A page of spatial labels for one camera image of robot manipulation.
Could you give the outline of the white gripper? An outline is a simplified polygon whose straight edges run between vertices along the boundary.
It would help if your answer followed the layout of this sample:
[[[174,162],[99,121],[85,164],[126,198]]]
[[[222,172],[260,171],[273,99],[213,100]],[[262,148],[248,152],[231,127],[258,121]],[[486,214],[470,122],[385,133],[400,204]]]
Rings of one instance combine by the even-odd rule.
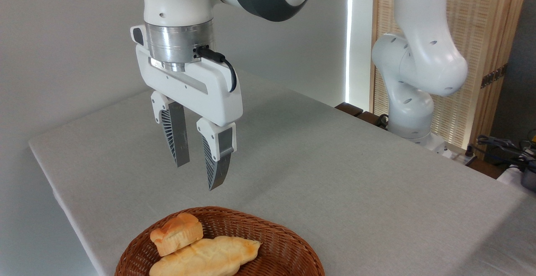
[[[225,64],[206,58],[166,69],[151,57],[144,26],[133,26],[140,74],[151,87],[155,121],[163,126],[169,149],[179,168],[190,161],[184,106],[203,118],[196,123],[202,135],[209,190],[220,186],[228,173],[230,158],[236,151],[235,120],[243,114],[239,83],[233,86],[231,71]]]

